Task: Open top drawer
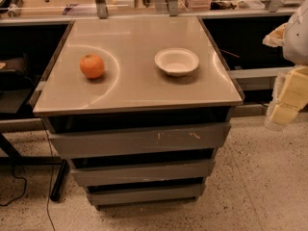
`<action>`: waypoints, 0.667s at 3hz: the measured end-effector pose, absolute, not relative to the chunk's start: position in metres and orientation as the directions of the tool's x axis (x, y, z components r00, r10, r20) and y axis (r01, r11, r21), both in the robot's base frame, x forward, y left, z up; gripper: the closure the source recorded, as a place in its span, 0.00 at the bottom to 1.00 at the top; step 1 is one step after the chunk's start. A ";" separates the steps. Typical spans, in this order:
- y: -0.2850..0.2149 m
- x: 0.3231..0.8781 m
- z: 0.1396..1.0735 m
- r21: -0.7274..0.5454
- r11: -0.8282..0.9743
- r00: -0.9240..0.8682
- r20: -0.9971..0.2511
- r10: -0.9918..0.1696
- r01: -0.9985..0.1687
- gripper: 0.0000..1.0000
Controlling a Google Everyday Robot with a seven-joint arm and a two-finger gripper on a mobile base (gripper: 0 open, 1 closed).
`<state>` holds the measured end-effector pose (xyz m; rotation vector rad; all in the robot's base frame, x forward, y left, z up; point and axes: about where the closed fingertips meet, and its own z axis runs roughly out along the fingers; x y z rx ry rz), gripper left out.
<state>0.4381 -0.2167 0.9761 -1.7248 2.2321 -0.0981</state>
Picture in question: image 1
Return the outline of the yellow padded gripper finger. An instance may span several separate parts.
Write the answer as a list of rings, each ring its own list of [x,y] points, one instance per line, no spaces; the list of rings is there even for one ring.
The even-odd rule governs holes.
[[[307,104],[308,66],[295,66],[288,72],[279,72],[266,112],[265,126],[272,131],[281,131]]]

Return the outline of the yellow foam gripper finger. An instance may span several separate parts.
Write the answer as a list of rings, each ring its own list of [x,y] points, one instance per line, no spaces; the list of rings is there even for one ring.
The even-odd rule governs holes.
[[[284,35],[287,24],[283,23],[263,39],[263,44],[269,47],[282,47],[284,45]]]

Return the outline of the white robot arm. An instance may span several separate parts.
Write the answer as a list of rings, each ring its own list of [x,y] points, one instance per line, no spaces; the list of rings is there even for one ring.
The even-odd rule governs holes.
[[[283,57],[295,64],[290,71],[278,73],[266,112],[265,126],[280,131],[308,104],[308,0],[288,22],[266,35],[263,44],[281,46]]]

